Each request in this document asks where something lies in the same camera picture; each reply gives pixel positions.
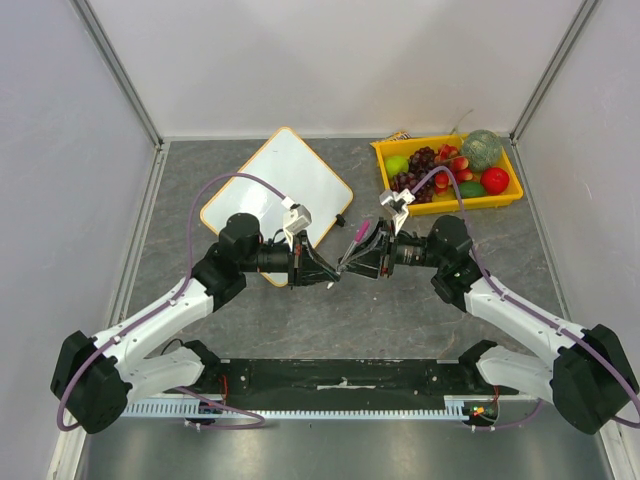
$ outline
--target patterned object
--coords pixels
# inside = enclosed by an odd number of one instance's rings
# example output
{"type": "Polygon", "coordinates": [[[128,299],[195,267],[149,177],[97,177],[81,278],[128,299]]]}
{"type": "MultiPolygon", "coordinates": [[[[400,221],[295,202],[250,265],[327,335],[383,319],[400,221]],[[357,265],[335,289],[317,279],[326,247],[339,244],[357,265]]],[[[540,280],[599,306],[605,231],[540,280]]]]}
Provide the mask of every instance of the patterned object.
{"type": "Polygon", "coordinates": [[[489,130],[474,130],[462,144],[460,155],[467,157],[472,172],[484,172],[502,155],[500,137],[489,130]]]}

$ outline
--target gray table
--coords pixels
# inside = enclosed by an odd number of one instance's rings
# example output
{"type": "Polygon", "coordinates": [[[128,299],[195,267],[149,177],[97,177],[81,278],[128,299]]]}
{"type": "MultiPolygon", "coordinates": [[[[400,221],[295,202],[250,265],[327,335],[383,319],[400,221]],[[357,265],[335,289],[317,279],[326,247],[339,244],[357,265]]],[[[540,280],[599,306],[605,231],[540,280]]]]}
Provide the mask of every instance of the gray table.
{"type": "MultiPolygon", "coordinates": [[[[368,142],[308,141],[355,193],[347,226],[334,227],[318,247],[334,264],[364,218],[384,215],[377,205],[382,182],[368,142]]],[[[196,191],[209,178],[237,170],[262,143],[171,145],[130,314],[184,274],[186,213],[196,191]]],[[[470,217],[492,273],[560,314],[527,200],[472,211],[470,217]]],[[[427,234],[433,221],[411,218],[406,228],[427,234]]],[[[198,225],[194,239],[198,258],[215,236],[198,225]]],[[[389,280],[345,275],[331,290],[321,285],[293,291],[248,275],[248,287],[235,301],[179,336],[199,338],[221,357],[453,359],[483,338],[523,350],[486,322],[443,304],[430,286],[431,275],[401,267],[389,280]]],[[[531,408],[503,406],[507,418],[522,417],[531,408]]],[[[610,478],[599,437],[573,430],[550,407],[524,429],[494,434],[471,434],[442,422],[297,420],[260,431],[198,434],[180,422],[121,419],[92,437],[84,458],[88,470],[81,475],[91,480],[610,478]]]]}

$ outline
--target gray tabletop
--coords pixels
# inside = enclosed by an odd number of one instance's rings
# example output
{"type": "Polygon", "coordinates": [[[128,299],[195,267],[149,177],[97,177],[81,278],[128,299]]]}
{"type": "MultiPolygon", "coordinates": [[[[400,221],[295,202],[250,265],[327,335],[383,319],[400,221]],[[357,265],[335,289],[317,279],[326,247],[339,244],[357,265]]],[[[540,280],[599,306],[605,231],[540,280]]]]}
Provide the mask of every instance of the gray tabletop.
{"type": "MultiPolygon", "coordinates": [[[[308,140],[355,194],[345,213],[345,228],[334,226],[317,248],[334,265],[364,218],[385,215],[377,200],[382,180],[369,141],[308,140]]],[[[263,142],[171,144],[129,314],[168,291],[184,274],[186,216],[198,189],[215,175],[236,171],[263,142]]],[[[476,245],[492,274],[515,292],[560,314],[527,199],[469,215],[476,245]]],[[[405,228],[426,235],[435,218],[410,218],[405,228]]],[[[198,222],[195,258],[215,239],[198,222]]],[[[199,338],[223,357],[451,359],[483,338],[522,348],[486,322],[445,305],[429,283],[432,275],[430,269],[400,267],[391,279],[345,275],[331,290],[324,285],[290,290],[248,274],[247,289],[233,302],[179,336],[199,338]]]]}

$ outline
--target white cutting board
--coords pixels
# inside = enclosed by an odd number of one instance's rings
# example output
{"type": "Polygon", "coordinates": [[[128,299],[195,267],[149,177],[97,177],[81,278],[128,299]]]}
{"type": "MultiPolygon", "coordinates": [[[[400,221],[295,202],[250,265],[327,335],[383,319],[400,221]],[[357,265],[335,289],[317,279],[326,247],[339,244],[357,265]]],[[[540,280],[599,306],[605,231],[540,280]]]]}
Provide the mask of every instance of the white cutting board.
{"type": "MultiPolygon", "coordinates": [[[[266,180],[311,212],[307,233],[315,247],[353,200],[353,192],[290,128],[280,128],[240,172],[266,180]]],[[[265,239],[282,228],[281,200],[262,185],[246,179],[229,180],[200,211],[200,219],[216,234],[234,213],[251,213],[260,221],[265,239]]],[[[331,264],[337,259],[327,259],[331,264]]],[[[287,284],[286,273],[263,274],[277,287],[287,284]]]]}

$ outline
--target pink handle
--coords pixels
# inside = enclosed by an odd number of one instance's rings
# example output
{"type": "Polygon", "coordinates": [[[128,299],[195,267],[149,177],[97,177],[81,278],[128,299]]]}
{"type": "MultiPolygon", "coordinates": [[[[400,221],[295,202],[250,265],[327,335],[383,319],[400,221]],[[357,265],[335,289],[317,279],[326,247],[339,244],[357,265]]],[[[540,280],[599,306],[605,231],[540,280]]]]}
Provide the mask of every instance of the pink handle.
{"type": "Polygon", "coordinates": [[[371,222],[369,220],[365,220],[362,226],[360,227],[360,230],[358,230],[358,233],[356,233],[356,238],[355,238],[356,243],[360,243],[362,241],[365,233],[367,233],[367,230],[369,230],[369,225],[371,225],[371,222]]]}

